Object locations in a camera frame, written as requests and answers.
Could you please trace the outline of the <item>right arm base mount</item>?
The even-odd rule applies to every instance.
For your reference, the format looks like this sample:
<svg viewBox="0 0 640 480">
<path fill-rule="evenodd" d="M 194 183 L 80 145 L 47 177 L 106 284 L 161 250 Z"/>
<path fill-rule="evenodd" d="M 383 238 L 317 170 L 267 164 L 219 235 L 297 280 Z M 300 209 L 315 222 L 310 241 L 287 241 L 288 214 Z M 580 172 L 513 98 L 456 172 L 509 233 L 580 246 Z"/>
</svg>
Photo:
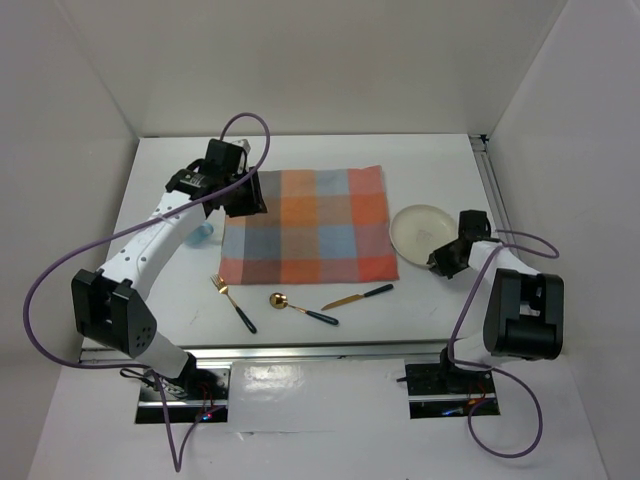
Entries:
<svg viewBox="0 0 640 480">
<path fill-rule="evenodd" d="M 500 408 L 488 372 L 448 370 L 439 364 L 406 364 L 396 380 L 408 394 L 411 419 L 496 416 Z"/>
</svg>

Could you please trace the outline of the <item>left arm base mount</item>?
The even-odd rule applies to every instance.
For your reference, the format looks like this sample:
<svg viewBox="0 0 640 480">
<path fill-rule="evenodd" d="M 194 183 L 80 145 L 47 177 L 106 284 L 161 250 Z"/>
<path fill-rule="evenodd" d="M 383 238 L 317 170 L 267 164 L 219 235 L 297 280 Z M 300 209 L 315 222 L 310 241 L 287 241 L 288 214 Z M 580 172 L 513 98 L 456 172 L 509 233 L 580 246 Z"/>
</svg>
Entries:
<svg viewBox="0 0 640 480">
<path fill-rule="evenodd" d="M 167 400 L 169 419 L 172 423 L 192 423 L 197 415 L 203 424 L 222 424 L 228 421 L 228 388 L 231 379 L 231 365 L 229 363 L 213 363 L 209 371 L 217 377 L 217 385 L 222 389 L 222 392 L 212 393 L 208 387 L 199 386 L 195 393 L 186 393 L 170 384 L 166 379 L 161 379 Z M 137 425 L 162 424 L 164 416 L 161 395 L 152 375 L 148 371 L 139 372 L 127 368 L 121 369 L 119 374 L 128 380 L 135 380 L 139 384 L 134 422 Z"/>
</svg>

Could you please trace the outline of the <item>checkered orange blue cloth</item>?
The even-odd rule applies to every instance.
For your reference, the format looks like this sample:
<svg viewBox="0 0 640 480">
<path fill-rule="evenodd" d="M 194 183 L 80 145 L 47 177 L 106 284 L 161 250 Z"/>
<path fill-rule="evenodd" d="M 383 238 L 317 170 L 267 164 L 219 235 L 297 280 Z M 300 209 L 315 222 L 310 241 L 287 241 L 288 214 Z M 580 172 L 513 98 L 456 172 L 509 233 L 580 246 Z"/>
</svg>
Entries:
<svg viewBox="0 0 640 480">
<path fill-rule="evenodd" d="M 381 166 L 260 174 L 267 210 L 227 217 L 219 274 L 231 285 L 398 279 Z"/>
</svg>

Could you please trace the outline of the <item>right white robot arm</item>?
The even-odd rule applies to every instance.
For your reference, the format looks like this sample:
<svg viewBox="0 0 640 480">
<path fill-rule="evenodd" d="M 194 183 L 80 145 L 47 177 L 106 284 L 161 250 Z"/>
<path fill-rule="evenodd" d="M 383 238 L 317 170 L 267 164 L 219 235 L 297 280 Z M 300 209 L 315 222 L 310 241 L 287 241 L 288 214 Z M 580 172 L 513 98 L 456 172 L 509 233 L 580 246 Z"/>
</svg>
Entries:
<svg viewBox="0 0 640 480">
<path fill-rule="evenodd" d="M 494 238 L 488 215 L 459 214 L 458 237 L 429 257 L 436 274 L 448 279 L 466 269 L 477 272 L 439 364 L 424 377 L 431 394 L 470 393 L 492 370 L 508 362 L 556 359 L 564 343 L 564 281 L 523 263 L 514 245 Z M 475 295 L 489 287 L 480 332 L 460 339 Z"/>
</svg>

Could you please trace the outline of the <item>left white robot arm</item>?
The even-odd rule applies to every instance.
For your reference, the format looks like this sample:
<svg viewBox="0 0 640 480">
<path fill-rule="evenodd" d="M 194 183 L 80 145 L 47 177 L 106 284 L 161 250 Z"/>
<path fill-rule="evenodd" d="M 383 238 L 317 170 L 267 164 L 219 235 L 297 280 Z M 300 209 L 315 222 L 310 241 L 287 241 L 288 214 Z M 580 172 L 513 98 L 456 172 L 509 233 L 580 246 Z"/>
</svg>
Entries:
<svg viewBox="0 0 640 480">
<path fill-rule="evenodd" d="M 81 269 L 71 282 L 77 331 L 144 365 L 176 399 L 198 393 L 219 399 L 226 390 L 217 375 L 198 368 L 192 354 L 159 333 L 146 299 L 167 262 L 212 211 L 230 217 L 266 212 L 249 153 L 246 140 L 210 140 L 204 157 L 170 178 L 149 225 L 96 271 Z"/>
</svg>

